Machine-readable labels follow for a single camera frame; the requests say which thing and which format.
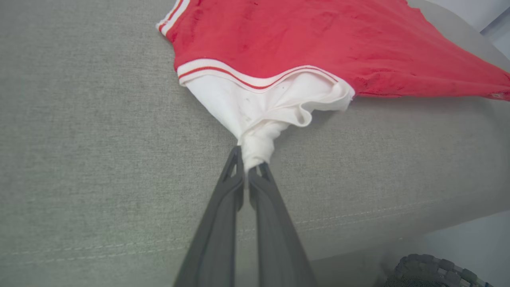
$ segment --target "white floor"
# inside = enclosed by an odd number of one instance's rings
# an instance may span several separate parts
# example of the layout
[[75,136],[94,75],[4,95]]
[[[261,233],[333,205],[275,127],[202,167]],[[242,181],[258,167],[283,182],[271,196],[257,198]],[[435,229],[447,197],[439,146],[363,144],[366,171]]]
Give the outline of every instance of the white floor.
[[467,268],[494,287],[510,285],[510,211],[373,249],[312,262],[320,286],[381,286],[399,260],[430,254]]

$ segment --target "white fabric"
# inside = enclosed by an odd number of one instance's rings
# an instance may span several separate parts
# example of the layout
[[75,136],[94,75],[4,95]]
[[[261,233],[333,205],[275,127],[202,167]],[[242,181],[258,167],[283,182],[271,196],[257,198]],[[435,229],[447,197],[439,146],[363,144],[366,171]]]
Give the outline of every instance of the white fabric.
[[291,75],[263,93],[214,75],[190,80],[186,86],[238,139],[245,171],[269,162],[273,140],[289,125],[307,126],[313,110],[344,111],[354,96],[345,81],[334,84],[310,72]]

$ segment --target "white trim with red stripe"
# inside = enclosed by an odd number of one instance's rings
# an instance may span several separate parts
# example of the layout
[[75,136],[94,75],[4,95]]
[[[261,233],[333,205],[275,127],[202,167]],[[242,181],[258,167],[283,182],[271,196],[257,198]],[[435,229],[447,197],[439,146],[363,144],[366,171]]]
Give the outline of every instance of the white trim with red stripe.
[[156,29],[158,29],[166,37],[168,30],[172,28],[189,4],[190,0],[176,0],[172,10],[170,10],[170,12],[166,14],[165,18],[156,25]]
[[243,88],[256,93],[264,93],[273,86],[277,85],[278,83],[281,83],[286,78],[302,72],[310,72],[321,75],[326,79],[330,80],[334,84],[338,82],[347,84],[347,82],[345,82],[341,78],[321,68],[311,65],[294,67],[270,78],[256,78],[248,76],[233,69],[229,65],[214,59],[197,59],[187,62],[177,68],[179,83],[182,86],[186,86],[186,82],[196,79],[198,77],[204,75],[214,75],[225,79],[229,79],[237,83],[238,85],[242,86]]

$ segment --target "garment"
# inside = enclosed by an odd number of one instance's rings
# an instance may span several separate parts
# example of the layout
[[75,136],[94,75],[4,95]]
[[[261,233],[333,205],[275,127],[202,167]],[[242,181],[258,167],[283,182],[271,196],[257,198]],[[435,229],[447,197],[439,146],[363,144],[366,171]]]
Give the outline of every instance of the garment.
[[[157,28],[173,43],[180,83],[243,154],[248,142],[269,147],[247,168],[269,160],[288,124],[346,109],[355,95],[510,100],[508,73],[447,40],[405,0],[178,0]],[[310,88],[289,89],[305,75]],[[265,140],[248,135],[257,129]]]

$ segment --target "gray sofa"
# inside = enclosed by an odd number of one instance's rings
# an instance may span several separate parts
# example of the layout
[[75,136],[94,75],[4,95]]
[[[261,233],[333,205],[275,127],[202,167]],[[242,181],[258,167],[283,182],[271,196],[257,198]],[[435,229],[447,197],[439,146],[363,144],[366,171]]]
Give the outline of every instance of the gray sofa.
[[[510,70],[453,13],[410,3]],[[234,137],[178,85],[154,28],[173,0],[0,4],[0,286],[168,286]],[[510,103],[356,98],[276,141],[311,260],[510,208]],[[238,219],[238,285],[256,272]]]

